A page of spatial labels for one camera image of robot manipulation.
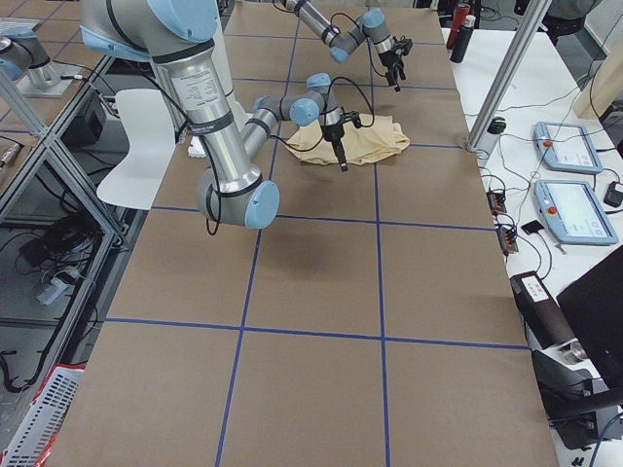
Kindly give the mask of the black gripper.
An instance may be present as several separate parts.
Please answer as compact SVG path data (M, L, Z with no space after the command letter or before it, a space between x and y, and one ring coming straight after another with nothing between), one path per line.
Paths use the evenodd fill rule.
M323 139L334 145L334 154L342 172L348 171L348 162L346 159L345 149L342 144L342 138L344 135L344 126L340 123L324 125L322 127Z
M401 91L400 83L406 80L404 63L400 49L391 49L379 54L382 65L385 67L385 79L395 91Z

